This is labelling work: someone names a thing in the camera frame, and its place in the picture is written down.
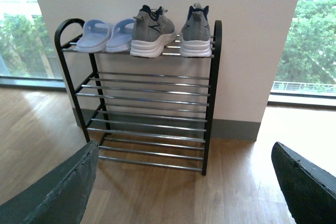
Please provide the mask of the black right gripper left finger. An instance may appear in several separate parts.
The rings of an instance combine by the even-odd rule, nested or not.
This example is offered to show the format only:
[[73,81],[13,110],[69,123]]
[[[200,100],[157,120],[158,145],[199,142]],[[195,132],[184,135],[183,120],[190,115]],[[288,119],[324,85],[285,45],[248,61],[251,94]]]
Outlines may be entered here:
[[90,141],[27,189],[1,205],[1,223],[81,223],[98,167]]

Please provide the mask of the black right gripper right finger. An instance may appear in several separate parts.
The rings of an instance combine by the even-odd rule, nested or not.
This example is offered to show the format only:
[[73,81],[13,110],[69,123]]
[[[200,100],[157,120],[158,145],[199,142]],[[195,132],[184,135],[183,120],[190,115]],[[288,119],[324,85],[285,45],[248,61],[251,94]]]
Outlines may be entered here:
[[335,177],[276,142],[272,164],[296,223],[335,223]]

